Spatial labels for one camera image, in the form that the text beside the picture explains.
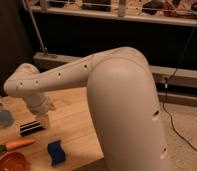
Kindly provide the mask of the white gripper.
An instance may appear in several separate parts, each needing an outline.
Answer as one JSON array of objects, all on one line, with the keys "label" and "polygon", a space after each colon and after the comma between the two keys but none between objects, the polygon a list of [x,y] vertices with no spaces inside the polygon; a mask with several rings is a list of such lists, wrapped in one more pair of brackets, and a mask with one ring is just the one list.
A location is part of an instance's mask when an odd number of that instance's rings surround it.
[{"label": "white gripper", "polygon": [[55,106],[46,93],[38,93],[24,98],[28,110],[38,116],[38,122],[43,128],[50,127],[49,111],[54,111]]}]

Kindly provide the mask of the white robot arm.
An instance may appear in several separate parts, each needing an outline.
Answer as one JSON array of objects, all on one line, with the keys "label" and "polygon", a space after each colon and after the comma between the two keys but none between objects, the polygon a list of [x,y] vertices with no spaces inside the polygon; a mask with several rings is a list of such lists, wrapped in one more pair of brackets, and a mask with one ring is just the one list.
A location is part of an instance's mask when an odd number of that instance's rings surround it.
[{"label": "white robot arm", "polygon": [[25,63],[4,83],[35,115],[49,110],[46,92],[77,87],[87,88],[108,171],[171,171],[155,82],[139,50],[106,50],[43,73]]}]

